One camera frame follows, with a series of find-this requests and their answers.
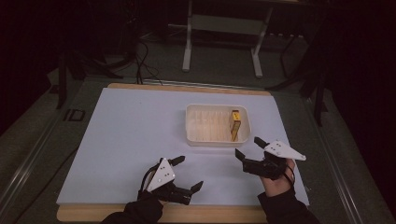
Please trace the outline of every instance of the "white tray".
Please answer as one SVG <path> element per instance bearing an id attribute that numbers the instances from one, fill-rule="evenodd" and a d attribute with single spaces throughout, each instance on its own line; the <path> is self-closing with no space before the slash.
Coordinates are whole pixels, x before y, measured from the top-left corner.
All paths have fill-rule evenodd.
<path id="1" fill-rule="evenodd" d="M 241 126 L 237 141 L 231 141 L 230 116 L 239 110 Z M 240 105 L 188 105 L 187 142 L 193 147 L 240 147 L 248 140 L 250 123 L 247 110 Z"/>

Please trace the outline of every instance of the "white table leg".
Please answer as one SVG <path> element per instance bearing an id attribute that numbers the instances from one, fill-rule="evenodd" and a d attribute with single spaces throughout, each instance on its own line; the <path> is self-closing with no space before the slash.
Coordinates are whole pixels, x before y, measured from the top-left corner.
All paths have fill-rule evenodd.
<path id="1" fill-rule="evenodd" d="M 187 18 L 187 42 L 186 48 L 184 49 L 184 59 L 183 59 L 183 72 L 190 71 L 190 61 L 191 61 L 191 8 L 192 0 L 189 1 L 189 17 Z"/>
<path id="2" fill-rule="evenodd" d="M 262 22 L 262 28 L 260 30 L 259 40 L 257 41 L 256 47 L 251 49 L 251 58 L 253 60 L 254 73 L 256 74 L 257 78 L 262 77 L 262 66 L 260 65 L 259 52 L 260 52 L 260 48 L 262 47 L 262 41 L 264 40 L 265 32 L 267 31 L 267 27 L 271 18 L 272 11 L 273 11 L 272 7 L 268 8 L 265 21 Z"/>

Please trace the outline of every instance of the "table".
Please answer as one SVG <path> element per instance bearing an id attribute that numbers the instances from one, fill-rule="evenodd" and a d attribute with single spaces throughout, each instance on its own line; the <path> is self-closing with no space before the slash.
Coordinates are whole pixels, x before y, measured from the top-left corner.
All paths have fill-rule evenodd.
<path id="1" fill-rule="evenodd" d="M 192 12 L 192 3 L 193 0 L 189 0 L 188 7 L 188 19 L 187 19 L 187 40 L 186 40 L 186 48 L 184 50 L 184 58 L 183 58 L 183 66 L 182 70 L 184 72 L 190 71 L 191 64 L 191 32 L 193 29 L 195 30 L 206 30 L 206 31 L 215 31 L 215 32 L 225 32 L 225 33 L 233 33 L 233 34 L 243 34 L 243 35 L 256 35 L 257 42 L 254 47 L 251 49 L 250 54 L 253 61 L 253 67 L 255 76 L 257 78 L 262 77 L 262 67 L 259 58 L 259 52 L 262 47 L 262 41 L 265 37 L 268 24 L 270 22 L 273 10 L 275 7 L 283 6 L 283 5 L 292 5 L 297 7 L 326 7 L 327 4 L 323 3 L 308 3 L 305 1 L 299 0 L 259 0 L 259 1 L 246 1 L 247 4 L 258 4 L 258 5 L 267 5 L 268 8 L 265 12 L 264 20 L 247 20 L 247 19 L 237 19 L 237 18 L 226 18 L 226 17 L 218 17 L 218 16 L 208 16 L 208 15 L 200 15 Z"/>
<path id="2" fill-rule="evenodd" d="M 139 89 L 139 90 L 161 90 L 161 91 L 182 91 L 182 92 L 201 92 L 201 93 L 215 93 L 215 94 L 228 94 L 231 95 L 233 98 L 237 98 L 237 95 L 246 95 L 246 96 L 270 96 L 268 92 L 265 91 L 236 91 L 236 90 L 218 90 L 218 89 L 207 89 L 207 88 L 187 88 L 187 87 L 159 87 L 159 86 L 142 86 L 142 85 L 125 85 L 125 84 L 111 84 L 109 88 L 133 88 L 133 89 Z M 275 114 L 272 114 L 271 120 L 278 120 L 280 117 L 276 117 Z M 284 142 L 287 142 L 286 135 L 282 135 L 282 130 L 283 126 L 281 129 L 278 129 L 277 127 L 271 126 L 272 132 L 274 132 L 274 136 L 268 136 L 270 139 L 274 138 L 275 136 L 280 136 L 279 140 L 282 140 Z M 257 127 L 252 128 L 252 133 L 257 132 Z M 87 140 L 90 138 L 89 136 L 84 135 L 84 139 Z M 84 147 L 84 145 L 87 144 L 87 142 L 81 143 L 81 147 Z M 78 160 L 78 158 L 83 158 L 83 153 L 79 152 L 75 158 Z M 186 157 L 186 161 L 184 163 L 187 164 L 189 157 L 191 154 L 188 154 Z M 241 164 L 238 164 L 236 169 L 242 169 Z M 247 180 L 247 183 L 251 184 L 250 178 L 256 176 L 251 176 L 248 174 L 244 174 L 241 172 L 241 174 L 244 179 Z M 198 182 L 200 179 L 193 178 L 194 181 Z M 304 187 L 302 185 L 302 182 L 297 181 L 296 182 L 296 189 L 297 191 L 302 190 L 304 193 Z M 192 199 L 197 198 L 196 195 L 194 194 L 192 196 Z M 67 204 L 62 203 L 59 210 L 58 210 L 58 219 L 61 221 L 100 221 L 103 220 L 108 214 L 115 212 L 115 211 L 121 211 L 123 209 L 124 203 L 113 203 L 113 204 L 98 204 L 98 203 L 81 203 L 81 204 Z M 263 213 L 262 209 L 258 205 L 206 205 L 206 204 L 192 204 L 189 206 L 185 205 L 176 205 L 176 204 L 168 204 L 165 206 L 163 210 L 163 217 L 160 219 L 160 222 L 201 222 L 201 223 L 262 223 L 265 220 L 265 214 Z"/>

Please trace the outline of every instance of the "dark background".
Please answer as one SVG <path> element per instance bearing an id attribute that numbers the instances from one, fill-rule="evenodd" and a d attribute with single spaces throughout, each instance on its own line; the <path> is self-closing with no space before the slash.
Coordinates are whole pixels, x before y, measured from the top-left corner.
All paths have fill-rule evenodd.
<path id="1" fill-rule="evenodd" d="M 94 58 L 122 54 L 119 40 L 127 22 L 117 1 L 3 1 L 0 6 L 0 134 L 50 87 L 46 74 L 58 66 L 64 45 Z M 396 214 L 396 147 L 393 76 L 396 74 L 396 3 L 357 1 L 352 10 L 332 21 L 341 36 L 331 55 L 326 87 L 352 132 L 372 176 L 393 214 Z M 185 24 L 187 1 L 142 1 L 139 20 L 146 29 L 166 37 L 166 24 Z M 251 10 L 239 15 L 259 16 Z M 227 7 L 223 13 L 231 13 Z M 270 24 L 273 33 L 292 33 L 282 21 L 292 11 L 278 11 Z M 320 43 L 333 43 L 322 36 Z M 306 59 L 315 63 L 315 54 Z"/>

